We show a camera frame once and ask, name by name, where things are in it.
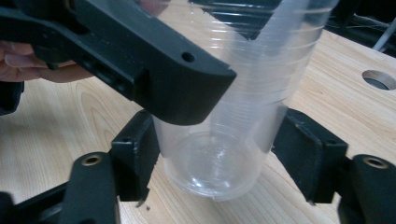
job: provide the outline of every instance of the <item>wooden tabletop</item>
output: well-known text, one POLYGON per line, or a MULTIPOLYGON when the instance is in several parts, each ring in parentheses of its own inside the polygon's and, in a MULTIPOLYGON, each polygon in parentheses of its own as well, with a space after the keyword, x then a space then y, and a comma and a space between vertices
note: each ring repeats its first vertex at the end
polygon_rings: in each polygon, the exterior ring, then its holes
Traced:
MULTIPOLYGON (((366 70, 396 78, 396 59, 324 32, 290 107, 348 142, 349 157, 372 154, 395 163, 396 91, 368 85, 366 70)), ((95 77, 27 82, 18 111, 0 117, 0 190, 19 203, 62 184, 73 160, 108 151, 140 109, 95 77)), ((338 197, 312 206, 273 154, 264 162, 251 192, 217 203, 176 189, 160 158, 146 203, 120 204, 122 223, 338 223, 338 197)))

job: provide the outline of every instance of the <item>stacked plastic cups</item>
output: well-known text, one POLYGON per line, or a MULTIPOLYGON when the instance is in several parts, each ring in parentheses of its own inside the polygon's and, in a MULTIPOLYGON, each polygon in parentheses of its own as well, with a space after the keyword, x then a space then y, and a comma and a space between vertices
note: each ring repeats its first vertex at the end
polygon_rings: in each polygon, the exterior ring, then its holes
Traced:
POLYGON ((166 7, 159 16, 161 21, 237 73, 233 85, 203 123, 176 126, 155 119, 166 173, 176 186, 216 201, 236 198, 253 187, 336 3, 155 3, 156 7, 166 7))

